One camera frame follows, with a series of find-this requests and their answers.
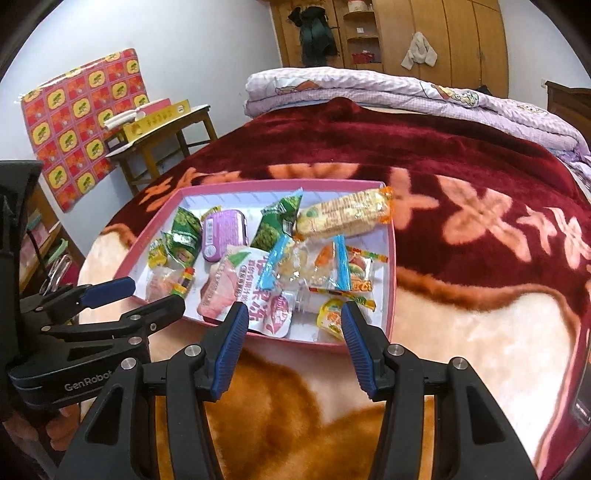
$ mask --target red blanket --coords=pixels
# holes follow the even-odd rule
[[[542,478],[551,478],[587,433],[571,407],[591,324],[591,223],[566,168],[491,127],[387,115],[339,98],[271,112],[224,136],[130,201],[105,232],[133,243],[184,186],[303,177],[381,180],[395,189],[398,281],[406,288],[479,310],[532,291],[558,301],[577,340],[537,456]]]

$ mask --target red patterned poster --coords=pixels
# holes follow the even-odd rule
[[[22,98],[33,151],[64,212],[113,169],[105,158],[105,120],[145,103],[133,48],[71,70]]]

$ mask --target wooden stool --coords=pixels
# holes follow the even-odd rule
[[[128,147],[126,145],[114,150],[109,155],[107,155],[111,161],[119,163],[121,166],[121,170],[123,171],[127,185],[129,185],[129,188],[131,189],[131,192],[134,194],[134,196],[139,193],[138,185],[152,183],[160,176],[158,166],[162,164],[162,162],[172,157],[174,154],[177,154],[178,152],[183,152],[184,157],[187,158],[191,154],[189,147],[205,145],[217,140],[216,131],[213,128],[211,119],[209,118],[209,109],[209,105],[201,105],[192,108],[191,111],[186,115],[161,125],[156,130],[147,134],[145,137],[137,139],[132,146]],[[183,128],[186,128],[189,125],[198,124],[199,122],[203,122],[205,130],[209,136],[209,140],[188,144],[183,135]],[[162,140],[170,137],[173,134],[175,134],[177,137],[179,147],[166,155],[164,158],[155,160],[151,149],[162,142]],[[141,153],[143,156],[146,170],[134,177],[134,175],[131,173],[131,169],[129,168],[129,158],[136,153]]]

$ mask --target wooden wardrobe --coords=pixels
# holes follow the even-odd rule
[[[476,89],[487,85],[493,95],[508,96],[507,45],[498,0],[368,0],[368,3],[372,3],[372,12],[347,15],[346,0],[271,0],[283,65],[303,66],[299,29],[287,16],[295,7],[317,5],[326,10],[339,49],[338,57],[329,57],[330,66],[371,68],[456,88]],[[371,30],[372,21],[375,32]],[[360,40],[360,37],[352,38],[356,24],[365,27],[368,42],[376,42],[379,61],[359,66],[352,63],[351,50]],[[417,31],[425,35],[437,52],[437,63],[434,67],[415,64],[412,70],[406,70],[400,64]]]

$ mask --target snack package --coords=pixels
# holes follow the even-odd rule
[[[350,290],[348,253],[345,238],[336,236],[323,247],[318,242],[306,245],[294,242],[288,235],[282,234],[263,268],[259,287],[264,290],[298,290],[301,283],[317,288],[336,288]],[[319,251],[314,265],[308,265],[309,247]]]
[[[182,268],[192,267],[202,242],[201,222],[188,210],[179,207],[170,233],[163,233],[168,256]]]
[[[375,309],[376,309],[375,300],[367,299],[362,295],[358,295],[358,294],[355,294],[350,291],[327,290],[325,288],[314,288],[314,287],[309,287],[309,290],[312,293],[322,293],[325,295],[335,295],[335,296],[346,298],[348,300],[353,300],[355,303],[358,303],[359,305],[363,305],[364,307],[369,308],[372,312],[375,312]]]
[[[191,288],[191,282],[193,281],[194,275],[195,269],[193,267],[185,268],[170,293],[172,295],[178,295],[184,299],[187,298],[187,293],[189,293],[189,289]]]
[[[287,246],[293,247],[294,241],[290,238],[289,235],[282,234],[279,237],[279,240],[275,244],[275,246],[269,252],[269,256],[261,271],[261,276],[258,280],[258,284],[256,285],[257,288],[262,290],[275,290],[277,286],[277,273],[275,270],[277,269],[278,264],[285,259],[286,261],[290,259],[290,252],[286,251]]]
[[[359,248],[346,247],[351,277],[351,291],[373,291],[374,260],[388,263],[385,255],[374,254]]]
[[[261,210],[261,224],[252,239],[251,247],[270,252],[282,234],[292,236],[302,195],[303,190],[299,189]]]
[[[340,311],[344,304],[344,300],[330,299],[322,305],[316,319],[316,325],[320,330],[329,332],[341,342],[345,341],[343,329],[340,324]]]
[[[207,212],[205,212],[203,215],[201,215],[201,223],[203,223],[205,221],[205,219],[210,216],[212,213],[218,213],[222,211],[222,206],[221,205],[216,205],[215,207],[211,207]]]
[[[388,223],[394,212],[390,187],[369,189],[303,209],[295,225],[299,239],[355,236]]]
[[[315,288],[351,290],[345,237],[337,235],[322,247],[310,267],[307,284]]]
[[[202,289],[198,314],[223,321],[232,304],[241,301],[248,307],[250,330],[276,338],[287,335],[296,294],[257,287],[268,255],[252,247],[230,249]]]
[[[166,256],[164,241],[162,237],[158,237],[148,247],[148,266],[152,269],[158,266],[163,267],[167,261],[168,257]]]
[[[154,267],[148,274],[146,301],[152,302],[169,296],[181,275],[183,270],[173,270],[159,265]]]
[[[246,217],[239,210],[210,213],[203,221],[203,258],[217,262],[229,245],[248,245]]]

